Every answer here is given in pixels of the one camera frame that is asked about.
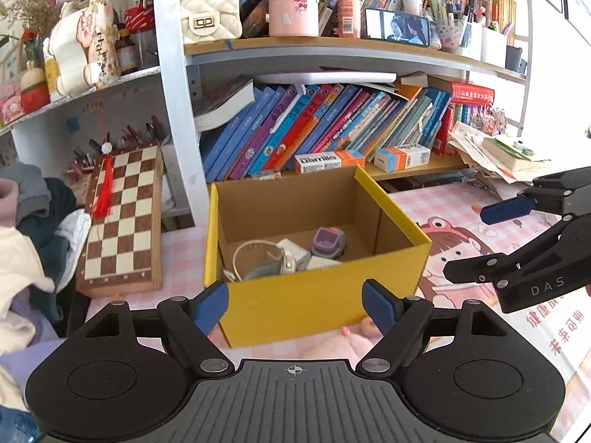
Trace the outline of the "pink plush pig toy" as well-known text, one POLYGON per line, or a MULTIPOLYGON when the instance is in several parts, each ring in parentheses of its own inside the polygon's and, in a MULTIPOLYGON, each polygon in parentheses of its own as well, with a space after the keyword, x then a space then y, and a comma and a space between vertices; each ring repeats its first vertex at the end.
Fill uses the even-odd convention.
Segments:
POLYGON ((373 319, 366 317, 360 323, 359 333, 353 332, 348 327, 342 327, 335 336, 325 339, 304 352, 300 359, 346 360, 355 368, 382 337, 373 319))

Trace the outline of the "cream wrist watch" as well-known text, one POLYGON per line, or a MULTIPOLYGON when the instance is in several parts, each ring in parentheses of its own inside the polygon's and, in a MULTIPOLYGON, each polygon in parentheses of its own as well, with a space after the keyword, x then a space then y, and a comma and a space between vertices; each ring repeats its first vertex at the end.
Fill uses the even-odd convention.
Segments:
POLYGON ((230 282, 243 282, 271 276, 294 274, 297 260, 294 255, 276 243, 266 240, 249 240, 235 249, 229 269, 223 275, 230 282))

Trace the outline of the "purple grey toy truck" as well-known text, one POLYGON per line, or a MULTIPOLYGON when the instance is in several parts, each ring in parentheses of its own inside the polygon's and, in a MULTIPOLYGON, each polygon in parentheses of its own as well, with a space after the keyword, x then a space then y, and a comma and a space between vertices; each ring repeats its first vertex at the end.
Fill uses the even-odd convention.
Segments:
POLYGON ((346 250, 346 234, 338 227, 321 227, 312 239, 311 253, 316 257, 338 259, 346 250))

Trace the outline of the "white power adapter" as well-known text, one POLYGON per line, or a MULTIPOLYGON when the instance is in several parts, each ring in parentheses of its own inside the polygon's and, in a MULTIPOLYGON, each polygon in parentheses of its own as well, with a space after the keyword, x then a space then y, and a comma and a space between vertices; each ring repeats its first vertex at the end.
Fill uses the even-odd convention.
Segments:
POLYGON ((307 269, 308 263, 311 261, 310 251, 305 250, 303 247, 297 245, 287 238, 280 240, 280 242, 277 243, 277 246, 294 258, 295 268, 297 268, 297 271, 303 271, 307 269))

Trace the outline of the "white sponge block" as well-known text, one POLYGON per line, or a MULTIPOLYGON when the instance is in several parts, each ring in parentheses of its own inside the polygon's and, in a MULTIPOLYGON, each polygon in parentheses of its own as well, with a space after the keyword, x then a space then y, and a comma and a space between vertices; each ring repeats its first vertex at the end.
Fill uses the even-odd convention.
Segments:
POLYGON ((318 257, 318 256, 313 255, 313 256, 311 256, 310 261, 308 261, 308 265, 307 265, 307 267, 305 267, 305 269, 307 271, 314 271, 314 270, 318 270, 318 269, 332 268, 335 266, 339 266, 341 264, 342 264, 342 262, 339 260, 318 257))

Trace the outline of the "stack of papers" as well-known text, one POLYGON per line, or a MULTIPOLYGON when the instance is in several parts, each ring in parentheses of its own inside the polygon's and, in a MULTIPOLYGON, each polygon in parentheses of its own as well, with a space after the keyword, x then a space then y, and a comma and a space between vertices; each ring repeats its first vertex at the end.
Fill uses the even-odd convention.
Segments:
POLYGON ((507 184, 531 184, 552 166, 549 158, 528 155, 519 141, 507 135, 490 136, 464 123, 449 133, 449 144, 465 164, 507 184))

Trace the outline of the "red tassel charm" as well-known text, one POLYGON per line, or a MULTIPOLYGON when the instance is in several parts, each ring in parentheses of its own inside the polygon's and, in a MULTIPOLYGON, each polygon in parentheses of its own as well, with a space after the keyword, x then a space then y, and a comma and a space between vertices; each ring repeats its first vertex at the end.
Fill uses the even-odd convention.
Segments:
POLYGON ((92 208, 92 217, 94 219, 101 219, 108 216, 111 208, 111 195, 113 186, 113 158, 112 158, 112 144, 105 140, 101 145, 101 153, 103 156, 102 169, 104 170, 104 178, 101 187, 98 190, 96 201, 92 208))

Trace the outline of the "red dictionary book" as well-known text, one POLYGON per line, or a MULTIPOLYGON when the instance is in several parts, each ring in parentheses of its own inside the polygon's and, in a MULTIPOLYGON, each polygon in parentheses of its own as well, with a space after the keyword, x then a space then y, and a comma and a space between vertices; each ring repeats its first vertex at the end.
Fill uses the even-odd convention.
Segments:
POLYGON ((485 114, 495 101, 495 90, 473 83, 449 81, 429 77, 429 83, 438 90, 449 94, 440 128, 434 139, 432 151, 441 156, 453 154, 450 134, 458 123, 470 125, 474 117, 485 114))

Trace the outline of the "pile of clothes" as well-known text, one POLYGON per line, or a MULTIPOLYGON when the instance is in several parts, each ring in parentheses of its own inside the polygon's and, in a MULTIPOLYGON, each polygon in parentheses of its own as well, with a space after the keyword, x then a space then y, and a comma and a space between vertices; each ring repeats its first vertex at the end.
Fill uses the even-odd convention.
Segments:
POLYGON ((58 293, 74 277, 90 215, 30 164, 1 169, 1 405, 27 410, 26 381, 61 343, 58 293))

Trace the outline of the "orange white usmile box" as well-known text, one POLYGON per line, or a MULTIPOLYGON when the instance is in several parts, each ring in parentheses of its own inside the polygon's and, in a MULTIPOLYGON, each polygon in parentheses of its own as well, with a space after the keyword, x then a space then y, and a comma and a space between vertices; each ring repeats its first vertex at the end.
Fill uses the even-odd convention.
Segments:
POLYGON ((356 150, 311 153, 297 155, 294 158, 294 172, 305 174, 349 166, 360 166, 363 168, 365 162, 366 158, 356 150))

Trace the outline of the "row of leaning books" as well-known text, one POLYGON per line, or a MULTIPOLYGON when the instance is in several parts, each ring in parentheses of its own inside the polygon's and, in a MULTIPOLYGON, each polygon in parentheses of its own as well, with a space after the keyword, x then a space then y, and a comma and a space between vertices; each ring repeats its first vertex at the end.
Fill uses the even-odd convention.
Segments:
POLYGON ((383 150, 432 150, 451 95, 403 84, 249 84, 214 111, 200 151, 207 182, 306 171, 331 155, 377 163, 383 150))

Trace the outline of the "blue water bottle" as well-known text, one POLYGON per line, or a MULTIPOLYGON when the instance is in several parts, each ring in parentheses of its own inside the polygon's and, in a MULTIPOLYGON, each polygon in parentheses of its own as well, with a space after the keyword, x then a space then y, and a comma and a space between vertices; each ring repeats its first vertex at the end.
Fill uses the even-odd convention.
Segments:
POLYGON ((41 435, 42 433, 30 413, 1 407, 1 443, 35 443, 41 438, 41 435))

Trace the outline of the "smartphone with video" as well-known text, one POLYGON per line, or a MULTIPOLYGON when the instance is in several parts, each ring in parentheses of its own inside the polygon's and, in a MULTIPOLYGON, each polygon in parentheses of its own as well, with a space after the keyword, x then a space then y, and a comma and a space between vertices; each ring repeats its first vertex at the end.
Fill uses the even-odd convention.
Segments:
POLYGON ((367 38, 419 47, 429 47, 429 20, 404 12, 377 8, 366 10, 367 38))

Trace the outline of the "orange lotion bottle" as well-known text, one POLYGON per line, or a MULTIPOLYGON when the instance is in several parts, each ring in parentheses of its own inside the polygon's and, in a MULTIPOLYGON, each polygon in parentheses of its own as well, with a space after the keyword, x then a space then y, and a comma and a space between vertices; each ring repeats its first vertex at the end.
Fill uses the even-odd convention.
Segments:
POLYGON ((338 0, 338 35, 359 39, 361 33, 360 0, 338 0))

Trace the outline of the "cream quilted handbag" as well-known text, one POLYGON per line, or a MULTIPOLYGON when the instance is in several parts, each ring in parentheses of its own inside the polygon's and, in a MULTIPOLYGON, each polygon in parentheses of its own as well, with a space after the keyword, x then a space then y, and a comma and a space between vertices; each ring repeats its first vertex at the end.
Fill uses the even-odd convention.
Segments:
POLYGON ((184 45, 242 37, 239 0, 179 0, 184 45))

